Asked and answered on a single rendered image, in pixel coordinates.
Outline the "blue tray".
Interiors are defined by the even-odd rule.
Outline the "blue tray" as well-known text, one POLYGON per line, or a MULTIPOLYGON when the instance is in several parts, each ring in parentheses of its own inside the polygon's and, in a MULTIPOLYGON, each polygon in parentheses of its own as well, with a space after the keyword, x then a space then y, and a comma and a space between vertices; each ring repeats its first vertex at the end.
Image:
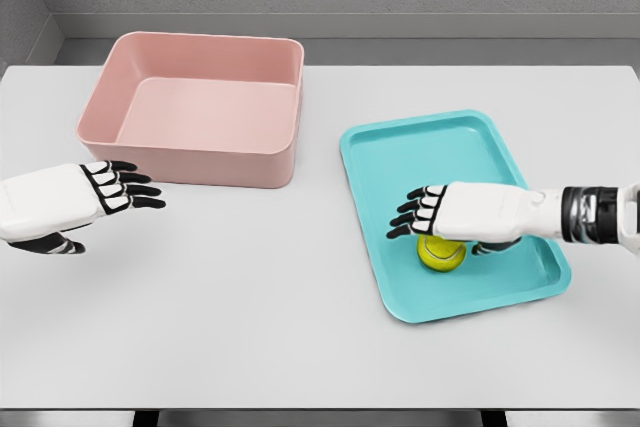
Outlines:
POLYGON ((526 185, 494 123, 471 110, 361 125, 340 150, 380 296, 407 323, 466 315, 563 293, 570 266, 551 240, 525 236, 503 252, 468 253, 448 273, 423 265, 417 238, 387 238, 407 194, 445 186, 435 231, 473 246, 496 220, 489 194, 462 197, 462 182, 526 185))

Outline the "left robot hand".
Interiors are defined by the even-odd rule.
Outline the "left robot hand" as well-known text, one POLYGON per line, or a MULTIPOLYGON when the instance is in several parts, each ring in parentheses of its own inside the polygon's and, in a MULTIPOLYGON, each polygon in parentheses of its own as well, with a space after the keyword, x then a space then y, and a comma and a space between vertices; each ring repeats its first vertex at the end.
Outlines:
POLYGON ((151 178, 125 161, 68 163, 0 181, 0 240, 22 251, 74 255, 67 231, 130 209, 162 209, 151 178))

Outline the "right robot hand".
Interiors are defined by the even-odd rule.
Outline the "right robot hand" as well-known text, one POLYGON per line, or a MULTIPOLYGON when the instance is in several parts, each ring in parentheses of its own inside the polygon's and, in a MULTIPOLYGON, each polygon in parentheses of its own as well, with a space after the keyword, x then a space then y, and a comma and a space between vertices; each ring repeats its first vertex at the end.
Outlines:
POLYGON ((496 183, 428 185, 407 194, 390 221, 389 239, 431 235, 472 242, 473 253, 504 251, 521 240, 533 191, 496 183))

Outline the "pink rectangular basket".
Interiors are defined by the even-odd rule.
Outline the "pink rectangular basket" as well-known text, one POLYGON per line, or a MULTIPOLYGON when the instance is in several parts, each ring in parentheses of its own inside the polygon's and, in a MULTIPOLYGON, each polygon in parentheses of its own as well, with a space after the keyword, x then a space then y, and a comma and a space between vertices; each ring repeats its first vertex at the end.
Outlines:
POLYGON ((304 57, 288 38, 125 34, 77 137, 95 159, 159 182, 281 188, 294 173, 304 57))

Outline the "yellow-green tennis ball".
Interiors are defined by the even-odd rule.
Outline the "yellow-green tennis ball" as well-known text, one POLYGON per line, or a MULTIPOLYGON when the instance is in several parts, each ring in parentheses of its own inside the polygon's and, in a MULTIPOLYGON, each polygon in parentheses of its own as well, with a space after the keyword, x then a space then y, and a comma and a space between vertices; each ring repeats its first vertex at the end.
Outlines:
POLYGON ((462 264, 467 248, 464 242, 421 235, 416 242, 416 251, 424 266, 445 273, 457 269, 462 264))

